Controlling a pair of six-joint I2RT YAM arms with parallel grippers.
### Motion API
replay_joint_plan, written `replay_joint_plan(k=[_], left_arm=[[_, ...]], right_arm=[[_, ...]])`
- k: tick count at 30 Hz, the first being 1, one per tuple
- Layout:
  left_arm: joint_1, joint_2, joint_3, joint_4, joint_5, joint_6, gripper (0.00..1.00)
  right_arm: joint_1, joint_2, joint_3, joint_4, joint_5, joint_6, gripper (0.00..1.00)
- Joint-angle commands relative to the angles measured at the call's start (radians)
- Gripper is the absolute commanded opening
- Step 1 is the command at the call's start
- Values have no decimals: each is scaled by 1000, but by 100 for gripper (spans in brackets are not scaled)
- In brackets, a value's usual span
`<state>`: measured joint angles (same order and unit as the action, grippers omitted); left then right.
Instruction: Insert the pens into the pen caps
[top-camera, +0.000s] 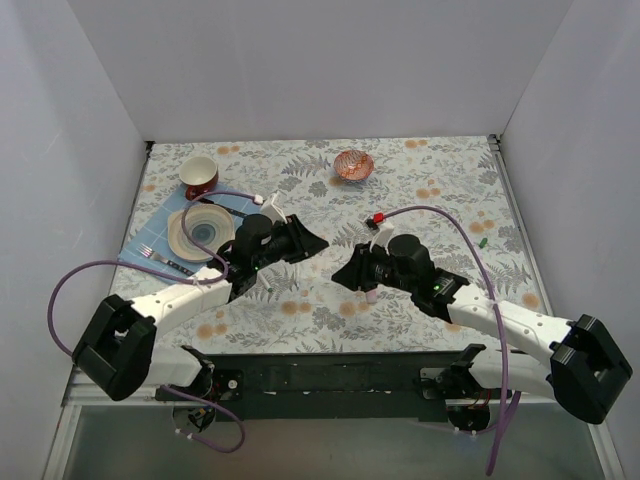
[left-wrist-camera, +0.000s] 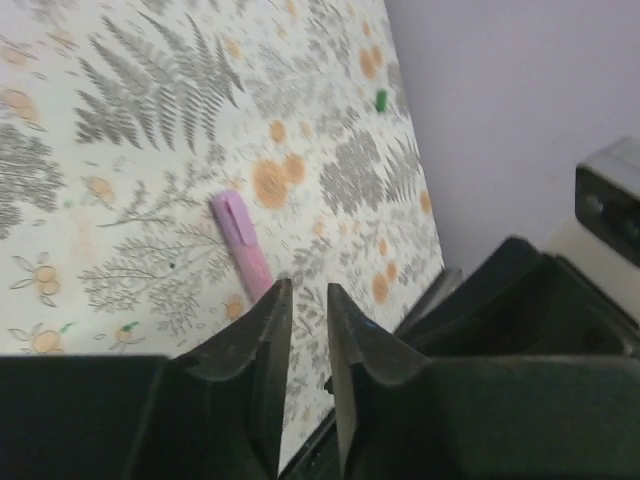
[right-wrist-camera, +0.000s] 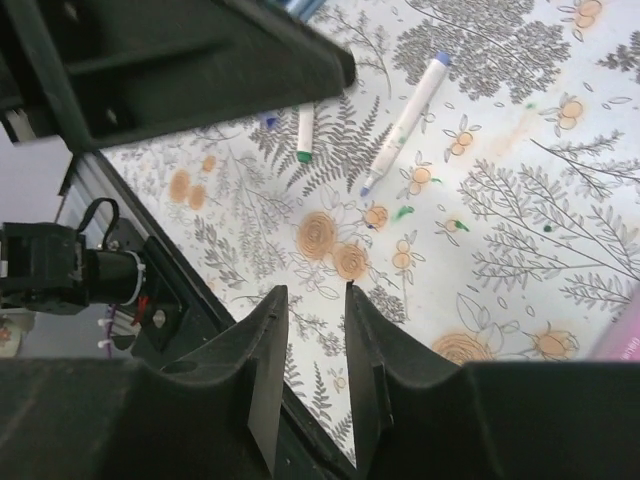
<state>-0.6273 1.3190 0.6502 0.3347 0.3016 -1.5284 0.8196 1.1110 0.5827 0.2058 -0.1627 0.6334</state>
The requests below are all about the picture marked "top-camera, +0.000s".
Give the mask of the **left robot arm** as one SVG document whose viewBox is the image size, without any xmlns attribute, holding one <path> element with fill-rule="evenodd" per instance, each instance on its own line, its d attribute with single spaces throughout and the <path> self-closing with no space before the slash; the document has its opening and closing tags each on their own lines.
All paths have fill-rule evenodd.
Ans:
<svg viewBox="0 0 640 480">
<path fill-rule="evenodd" d="M 274 263 L 295 264 L 328 243 L 290 215 L 273 222 L 247 216 L 233 240 L 184 283 L 125 300 L 105 298 L 72 352 L 72 361 L 112 400 L 128 398 L 143 386 L 168 385 L 193 400 L 213 386 L 214 364 L 190 346 L 166 348 L 157 341 L 184 322 L 224 306 L 251 289 L 258 272 Z"/>
</svg>

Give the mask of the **pink highlighter pen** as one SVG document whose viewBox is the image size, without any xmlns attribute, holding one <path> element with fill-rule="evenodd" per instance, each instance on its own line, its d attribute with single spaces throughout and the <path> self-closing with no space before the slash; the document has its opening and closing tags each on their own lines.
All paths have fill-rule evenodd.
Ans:
<svg viewBox="0 0 640 480">
<path fill-rule="evenodd" d="M 365 294 L 366 302 L 368 304 L 375 304 L 377 302 L 377 290 L 372 289 Z"/>
</svg>

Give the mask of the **white pen with blue tip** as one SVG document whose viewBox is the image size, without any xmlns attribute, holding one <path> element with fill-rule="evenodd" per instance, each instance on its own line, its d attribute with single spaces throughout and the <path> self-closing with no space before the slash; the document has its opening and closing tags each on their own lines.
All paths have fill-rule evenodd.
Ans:
<svg viewBox="0 0 640 480">
<path fill-rule="evenodd" d="M 292 264 L 292 278 L 293 278 L 293 285 L 295 286 L 296 290 L 299 290 L 300 289 L 300 265 L 299 265 L 299 263 Z"/>
</svg>

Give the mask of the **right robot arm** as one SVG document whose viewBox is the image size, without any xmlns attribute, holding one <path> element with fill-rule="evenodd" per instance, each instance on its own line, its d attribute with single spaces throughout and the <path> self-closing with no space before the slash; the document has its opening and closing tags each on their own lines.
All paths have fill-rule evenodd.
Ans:
<svg viewBox="0 0 640 480">
<path fill-rule="evenodd" d="M 503 338 L 516 349 L 495 362 L 483 351 L 454 366 L 453 387 L 464 397 L 505 384 L 554 399 L 574 417 L 600 424 L 633 375 L 599 319 L 582 315 L 572 321 L 495 301 L 465 277 L 437 267 L 413 235 L 396 236 L 385 247 L 356 245 L 331 279 L 351 291 L 380 285 L 401 290 L 426 315 Z"/>
</svg>

